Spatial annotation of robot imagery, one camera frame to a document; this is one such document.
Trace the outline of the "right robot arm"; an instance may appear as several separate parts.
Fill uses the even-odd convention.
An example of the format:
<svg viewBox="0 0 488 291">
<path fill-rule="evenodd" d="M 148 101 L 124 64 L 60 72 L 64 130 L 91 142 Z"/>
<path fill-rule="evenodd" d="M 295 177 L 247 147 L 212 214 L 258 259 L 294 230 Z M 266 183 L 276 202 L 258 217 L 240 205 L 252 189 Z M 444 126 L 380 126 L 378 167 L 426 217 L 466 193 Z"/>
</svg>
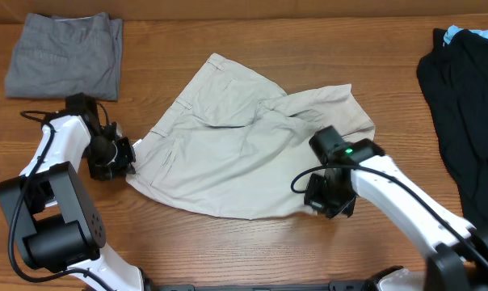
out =
<svg viewBox="0 0 488 291">
<path fill-rule="evenodd" d="M 422 272 L 387 268 L 354 283 L 354 289 L 488 290 L 488 228 L 477 228 L 438 204 L 370 139 L 351 143 L 327 127 L 309 145 L 321 164 L 305 171 L 305 204 L 329 219 L 350 217 L 362 197 L 390 219 L 426 263 Z"/>
</svg>

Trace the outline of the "beige khaki shorts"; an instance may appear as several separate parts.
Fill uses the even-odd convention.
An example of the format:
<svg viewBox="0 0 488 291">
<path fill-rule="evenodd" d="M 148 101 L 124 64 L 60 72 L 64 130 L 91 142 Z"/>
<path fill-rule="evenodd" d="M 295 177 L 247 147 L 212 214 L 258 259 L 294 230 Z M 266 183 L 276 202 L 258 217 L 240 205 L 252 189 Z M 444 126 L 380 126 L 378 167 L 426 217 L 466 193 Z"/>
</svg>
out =
<svg viewBox="0 0 488 291">
<path fill-rule="evenodd" d="M 319 164 L 309 139 L 329 126 L 351 142 L 375 134 L 350 85 L 288 94 L 213 54 L 136 143 L 127 182 L 164 205 L 214 217 L 309 213 L 290 185 Z"/>
</svg>

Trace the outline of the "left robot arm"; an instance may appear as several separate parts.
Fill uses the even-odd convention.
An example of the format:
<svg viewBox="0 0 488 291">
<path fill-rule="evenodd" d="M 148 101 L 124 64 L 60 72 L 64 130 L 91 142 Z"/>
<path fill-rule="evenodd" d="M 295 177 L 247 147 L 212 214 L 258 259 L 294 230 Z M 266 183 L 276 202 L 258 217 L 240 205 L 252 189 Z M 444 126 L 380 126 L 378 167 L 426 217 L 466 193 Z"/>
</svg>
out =
<svg viewBox="0 0 488 291">
<path fill-rule="evenodd" d="M 41 125 L 41 142 L 19 176 L 0 183 L 9 224 L 8 257 L 23 280 L 42 283 L 75 276 L 94 290 L 155 290 L 152 280 L 107 243 L 99 211 L 78 177 L 82 159 L 92 179 L 134 173 L 134 149 L 115 122 L 101 124 L 105 108 L 83 93 L 57 112 L 22 111 Z"/>
</svg>

